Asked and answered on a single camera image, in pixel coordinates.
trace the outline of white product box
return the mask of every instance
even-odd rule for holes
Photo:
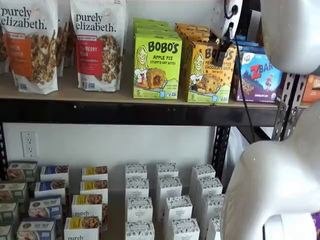
[[[206,239],[208,240],[221,240],[220,236],[220,218],[215,217],[210,220],[209,230]]]
[[[189,196],[192,204],[195,204],[196,194],[197,194],[197,184],[198,180],[204,177],[216,176],[216,171],[214,167],[210,164],[203,164],[199,166],[194,166],[191,172],[190,186],[189,186]]]
[[[41,181],[35,184],[34,197],[61,196],[62,204],[66,204],[66,182],[64,180]]]
[[[205,240],[207,237],[210,219],[221,218],[224,200],[224,194],[207,194],[204,196],[201,220],[199,222],[202,240]]]
[[[125,178],[141,178],[147,179],[147,165],[146,164],[126,164]]]
[[[200,229],[194,218],[172,220],[168,240],[198,240]]]
[[[125,223],[125,240],[154,240],[155,228],[152,221]]]
[[[129,198],[126,209],[126,222],[152,222],[151,197]]]
[[[108,181],[82,181],[80,183],[80,194],[84,195],[102,195],[102,203],[108,203]]]
[[[64,225],[64,239],[99,240],[98,217],[67,217]]]
[[[179,177],[164,177],[158,179],[156,186],[156,219],[162,221],[165,216],[166,198],[178,197],[182,193],[182,184]]]
[[[222,188],[222,184],[217,177],[206,176],[198,180],[195,205],[193,209],[193,214],[198,222],[201,220],[201,210],[205,195],[221,194]]]
[[[164,163],[156,165],[156,179],[164,177],[178,177],[179,171],[176,163]]]
[[[40,173],[40,181],[64,180],[65,186],[69,186],[69,165],[43,166]]]
[[[189,196],[174,196],[165,199],[163,231],[168,237],[172,220],[190,219],[192,214],[192,203]]]
[[[96,166],[96,167],[82,168],[82,181],[97,181],[97,180],[107,180],[108,181],[108,167],[107,166]]]

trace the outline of green box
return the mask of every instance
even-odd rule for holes
[[[134,42],[133,97],[177,99],[180,37],[137,33]]]

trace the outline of packaged snack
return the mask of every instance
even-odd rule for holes
[[[231,45],[218,66],[218,49],[216,43],[190,42],[184,85],[188,102],[228,103],[237,50]]]
[[[99,219],[97,216],[67,217],[64,226],[66,240],[98,240]]]
[[[108,181],[82,181],[80,184],[80,194],[102,195],[102,203],[108,203]]]
[[[264,53],[242,51],[240,58],[245,100],[254,103],[274,103],[280,89],[282,71],[276,69]],[[236,101],[243,101],[237,64],[232,80],[232,96]]]
[[[197,194],[197,184],[198,180],[204,177],[212,177],[216,176],[216,171],[214,167],[210,164],[203,164],[194,166],[191,172],[191,180],[189,185],[189,196],[192,204],[195,204],[196,194]]]
[[[25,218],[20,223],[16,239],[55,240],[55,221],[50,218]]]
[[[97,180],[107,180],[108,181],[108,167],[107,166],[96,166],[96,167],[82,168],[82,181],[97,181]]]
[[[165,216],[166,198],[181,196],[182,184],[179,177],[159,178],[156,186],[156,219],[162,221]]]
[[[1,181],[0,182],[0,201],[15,200],[23,203],[28,198],[26,182]]]
[[[302,97],[303,103],[314,103],[320,98],[320,76],[310,75],[306,83],[304,94]]]
[[[65,186],[69,186],[69,165],[43,166],[40,173],[40,181],[64,180]]]
[[[7,169],[8,179],[34,182],[38,179],[37,165],[37,161],[11,161]]]
[[[181,47],[178,36],[135,34],[134,98],[177,99]]]
[[[155,228],[152,221],[125,223],[125,240],[154,240]]]
[[[126,1],[70,0],[77,36],[79,88],[114,92],[120,88]]]
[[[0,6],[3,38],[18,90],[57,91],[57,1],[0,0]]]

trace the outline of granola bag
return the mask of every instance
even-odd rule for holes
[[[18,90],[57,91],[57,1],[0,0],[0,22]]]
[[[70,0],[77,36],[79,88],[119,90],[126,29],[126,0]]]

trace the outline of cookie image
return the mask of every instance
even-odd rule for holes
[[[151,68],[146,72],[146,82],[151,89],[162,88],[165,78],[165,71],[159,68]]]

